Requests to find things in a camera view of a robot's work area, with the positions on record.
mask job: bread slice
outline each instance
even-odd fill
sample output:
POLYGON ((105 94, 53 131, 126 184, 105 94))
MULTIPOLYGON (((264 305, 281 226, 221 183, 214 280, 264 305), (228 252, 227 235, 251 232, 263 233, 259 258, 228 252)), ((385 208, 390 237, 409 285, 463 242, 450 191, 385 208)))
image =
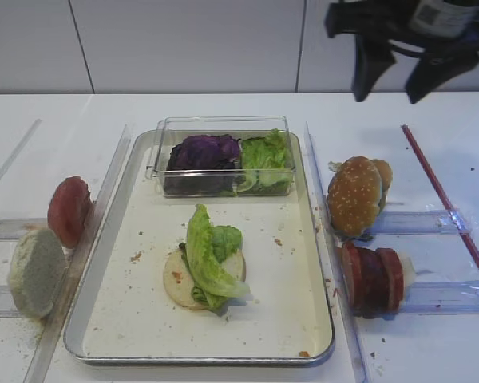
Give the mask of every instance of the bread slice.
MULTIPOLYGON (((181 255, 181 249, 170 253, 163 271, 163 286, 168 296, 179 306, 189 310, 203 310, 205 309, 204 305, 193 300, 192 288, 195 283, 181 255)), ((247 268, 241 250, 227 257, 221 265, 234 278, 245 282, 247 268)))
POLYGON ((20 238, 7 283, 23 315, 41 319, 49 314, 66 266, 62 244, 50 229, 32 230, 20 238))

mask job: red rod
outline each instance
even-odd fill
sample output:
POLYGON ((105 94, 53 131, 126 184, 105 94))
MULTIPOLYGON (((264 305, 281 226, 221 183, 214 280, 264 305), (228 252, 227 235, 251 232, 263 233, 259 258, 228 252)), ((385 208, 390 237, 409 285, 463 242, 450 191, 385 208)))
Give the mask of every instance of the red rod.
MULTIPOLYGON (((426 175, 430 179, 430 182, 433 185, 434 190, 437 192, 438 197, 440 198, 440 201, 443 203, 445 209, 449 211, 453 210, 454 206, 451 204, 450 199, 445 193, 444 188, 440 184, 440 181, 438 181, 437 176, 434 174, 430 163, 424 157, 424 153, 419 148, 417 141, 414 138, 414 135, 410 131, 410 128, 408 128, 407 125, 403 125, 401 129, 403 133, 405 133, 406 139, 410 143, 412 149, 415 152, 415 155, 418 158, 418 162, 421 163, 421 166, 424 169, 424 172, 426 172, 426 175)), ((470 255, 472 256, 473 261, 476 263, 477 269, 479 269, 479 249, 477 249, 477 246, 473 242, 472 237, 470 236, 469 233, 460 233, 460 236, 466 248, 468 249, 470 255)))

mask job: clear plastic container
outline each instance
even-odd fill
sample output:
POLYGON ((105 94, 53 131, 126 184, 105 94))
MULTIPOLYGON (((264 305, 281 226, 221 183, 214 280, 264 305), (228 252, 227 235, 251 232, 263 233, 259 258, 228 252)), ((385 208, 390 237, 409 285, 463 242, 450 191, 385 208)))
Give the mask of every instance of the clear plastic container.
MULTIPOLYGON (((147 176, 159 180, 165 197, 288 195, 295 172, 290 142, 283 116, 167 118, 158 125, 147 176), (263 139, 275 129, 285 141, 283 168, 248 167, 243 150, 246 141, 263 139), (219 169, 173 170, 169 163, 172 151, 186 138, 195 135, 229 135, 237 140, 241 153, 219 169)), ((281 156, 280 150, 275 154, 281 156)))

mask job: bottom bun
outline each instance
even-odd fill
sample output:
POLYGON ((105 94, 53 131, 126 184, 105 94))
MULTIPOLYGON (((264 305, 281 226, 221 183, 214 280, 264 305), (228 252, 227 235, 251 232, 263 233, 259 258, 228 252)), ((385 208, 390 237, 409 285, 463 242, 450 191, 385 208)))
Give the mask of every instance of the bottom bun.
MULTIPOLYGON (((170 253, 163 270, 163 286, 168 296, 179 306, 186 307, 189 310, 204 310, 206 307, 196 302, 192 297, 192 289, 195 286, 192 276, 188 272, 181 255, 181 249, 170 253)), ((232 277, 245 282, 247 268, 243 252, 238 250, 230 255, 221 266, 232 277)))

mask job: white table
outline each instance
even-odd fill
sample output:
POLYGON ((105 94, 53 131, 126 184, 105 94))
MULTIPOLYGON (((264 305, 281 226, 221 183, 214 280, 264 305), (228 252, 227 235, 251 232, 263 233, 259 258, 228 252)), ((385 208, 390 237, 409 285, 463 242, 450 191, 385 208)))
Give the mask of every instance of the white table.
MULTIPOLYGON (((301 138, 304 153, 303 129, 307 122, 324 184, 329 179, 329 160, 353 155, 386 158, 396 168, 408 170, 407 174, 394 173, 391 197, 397 199, 410 192, 412 199, 406 202, 416 208, 430 204, 440 207, 423 172, 415 170, 411 150, 406 150, 409 145, 399 127, 408 124, 450 199, 476 222, 473 237, 479 246, 479 93, 434 94, 417 105, 410 105, 399 93, 372 94, 360 104, 350 94, 0 96, 0 165, 34 120, 42 120, 30 154, 22 159, 30 172, 9 174, 0 183, 0 214, 42 216, 46 201, 67 172, 81 174, 96 195, 125 124, 137 136, 155 129, 157 121, 167 116, 254 115, 286 116, 290 130, 301 138), (36 175, 39 167, 45 169, 42 175, 36 175), (11 200, 18 195, 18 182, 25 185, 22 193, 28 203, 11 200)), ((450 254, 427 255, 451 258, 444 278, 475 275, 474 268, 465 267, 465 263, 458 263, 458 270, 454 269, 455 258, 463 257, 466 251, 461 241, 449 243, 447 249, 450 254)), ((6 273, 7 266, 0 273, 6 273)), ((59 342, 46 382, 350 382, 353 374, 343 328, 333 311, 335 351, 326 363, 315 368, 96 369, 73 360, 59 342)), ((358 325, 362 347, 367 355, 374 353, 367 366, 372 381, 479 380, 479 316, 398 315, 393 321, 359 320, 358 325)), ((33 333, 32 329, 22 330, 11 324, 10 319, 0 320, 0 381, 22 380, 33 347, 24 343, 33 333), (18 349, 26 357, 19 357, 18 349)))

